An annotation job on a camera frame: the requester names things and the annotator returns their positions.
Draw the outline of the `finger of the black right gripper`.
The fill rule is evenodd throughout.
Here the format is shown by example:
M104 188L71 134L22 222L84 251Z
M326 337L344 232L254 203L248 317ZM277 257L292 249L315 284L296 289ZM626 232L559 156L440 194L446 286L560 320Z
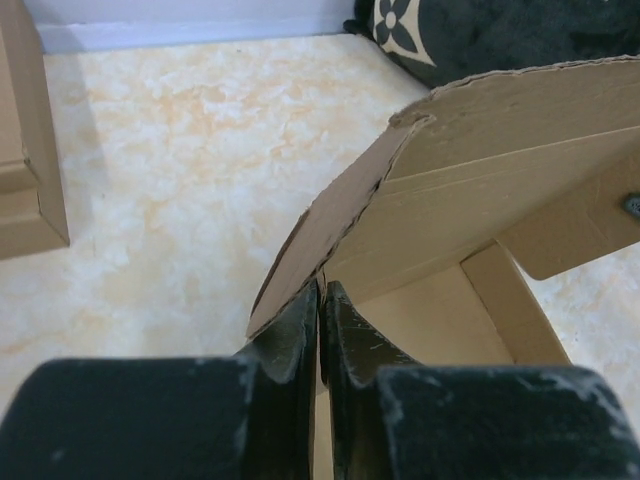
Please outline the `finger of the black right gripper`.
M640 219L640 193L631 192L621 201L621 208L636 220Z

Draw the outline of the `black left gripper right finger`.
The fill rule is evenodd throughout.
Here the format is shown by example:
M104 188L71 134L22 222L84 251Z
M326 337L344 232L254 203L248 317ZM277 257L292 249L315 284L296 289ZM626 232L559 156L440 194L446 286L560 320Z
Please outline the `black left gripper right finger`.
M635 479L613 391L579 367L423 365L326 290L322 378L338 479Z

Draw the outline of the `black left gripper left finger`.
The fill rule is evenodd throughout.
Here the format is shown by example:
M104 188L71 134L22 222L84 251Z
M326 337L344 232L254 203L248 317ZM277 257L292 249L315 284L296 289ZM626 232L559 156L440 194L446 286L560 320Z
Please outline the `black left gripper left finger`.
M319 292L230 356L56 359L1 423L5 479L309 479Z

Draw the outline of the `brown cardboard box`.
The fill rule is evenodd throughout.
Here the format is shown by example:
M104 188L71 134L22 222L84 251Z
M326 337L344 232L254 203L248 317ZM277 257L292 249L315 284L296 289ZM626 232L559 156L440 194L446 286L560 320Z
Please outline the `brown cardboard box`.
M251 340L319 292L314 475L333 471L321 312L340 283L357 312L436 367L576 367L527 286L636 244L635 57L487 72L434 89L299 218L252 307Z

